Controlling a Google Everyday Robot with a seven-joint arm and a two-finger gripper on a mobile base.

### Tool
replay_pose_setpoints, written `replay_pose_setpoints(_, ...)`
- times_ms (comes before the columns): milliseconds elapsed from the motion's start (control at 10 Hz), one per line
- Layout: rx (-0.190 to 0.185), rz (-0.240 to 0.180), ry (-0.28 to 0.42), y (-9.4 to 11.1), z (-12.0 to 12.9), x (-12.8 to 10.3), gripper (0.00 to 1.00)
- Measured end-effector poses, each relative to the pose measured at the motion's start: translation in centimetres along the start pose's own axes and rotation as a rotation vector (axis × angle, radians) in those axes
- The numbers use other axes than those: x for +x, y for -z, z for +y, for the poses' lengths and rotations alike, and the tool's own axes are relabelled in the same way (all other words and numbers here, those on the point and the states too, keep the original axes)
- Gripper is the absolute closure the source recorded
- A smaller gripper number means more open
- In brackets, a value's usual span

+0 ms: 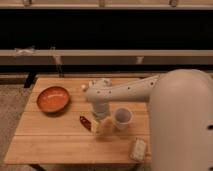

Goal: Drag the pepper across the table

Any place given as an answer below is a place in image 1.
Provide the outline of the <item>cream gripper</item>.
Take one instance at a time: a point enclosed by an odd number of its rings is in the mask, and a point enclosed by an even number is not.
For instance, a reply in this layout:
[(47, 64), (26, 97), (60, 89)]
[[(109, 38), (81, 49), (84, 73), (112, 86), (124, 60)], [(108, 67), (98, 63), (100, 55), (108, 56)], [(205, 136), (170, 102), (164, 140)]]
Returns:
[(103, 120), (91, 119), (91, 132), (94, 135), (111, 135), (114, 130), (114, 125), (110, 117)]

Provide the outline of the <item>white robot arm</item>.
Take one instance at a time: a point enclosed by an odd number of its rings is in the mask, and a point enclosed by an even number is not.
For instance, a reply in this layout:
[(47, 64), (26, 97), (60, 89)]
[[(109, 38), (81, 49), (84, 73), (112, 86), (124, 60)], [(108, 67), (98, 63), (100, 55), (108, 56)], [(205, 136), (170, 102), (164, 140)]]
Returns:
[(152, 171), (213, 171), (213, 78), (177, 69), (116, 86), (89, 83), (86, 98), (98, 119), (109, 102), (146, 102)]

